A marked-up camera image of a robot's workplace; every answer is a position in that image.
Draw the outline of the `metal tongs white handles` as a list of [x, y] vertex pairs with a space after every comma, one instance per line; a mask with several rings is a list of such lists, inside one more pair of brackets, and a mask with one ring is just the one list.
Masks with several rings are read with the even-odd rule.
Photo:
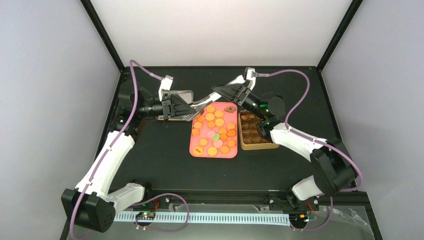
[[[242, 75], [239, 75], [238, 77], [236, 77], [235, 79], [233, 79], [232, 81], [227, 83], [225, 86], [234, 85], [234, 84], [244, 84], [245, 82], [246, 82], [246, 80], [244, 79], [244, 77]], [[200, 114], [200, 112], [205, 107], [207, 107], [211, 103], [217, 101], [221, 97], [222, 96], [219, 93], [213, 91], [212, 93], [205, 96], [204, 98], [190, 103], [189, 106], [192, 109], [194, 109], [194, 113], [189, 113], [189, 114], [183, 115], [182, 119], [184, 121], [187, 121], [187, 122], [193, 120], [197, 115]]]

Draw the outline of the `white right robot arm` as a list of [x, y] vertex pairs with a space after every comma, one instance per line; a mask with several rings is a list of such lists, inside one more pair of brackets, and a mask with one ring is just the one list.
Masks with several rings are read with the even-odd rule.
[[290, 209], [299, 209], [314, 196], [332, 197], [360, 175], [341, 140], [317, 138], [288, 125], [285, 103], [280, 96], [262, 100], [240, 83], [212, 89], [260, 118], [262, 121], [256, 127], [262, 138], [292, 150], [312, 165], [313, 173], [287, 190], [284, 200]]

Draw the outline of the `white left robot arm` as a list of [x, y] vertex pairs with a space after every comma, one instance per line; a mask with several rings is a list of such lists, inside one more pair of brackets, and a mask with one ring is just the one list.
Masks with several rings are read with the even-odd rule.
[[122, 211], [156, 200], [151, 195], [149, 182], [132, 180], [114, 191], [110, 191], [110, 187], [124, 158], [141, 135], [146, 118], [186, 120], [197, 113], [192, 108], [191, 90], [171, 90], [170, 87], [163, 80], [156, 98], [137, 81], [124, 82], [118, 88], [116, 114], [101, 151], [75, 188], [67, 188], [61, 195], [69, 234], [74, 239], [77, 239], [76, 226], [104, 233]]

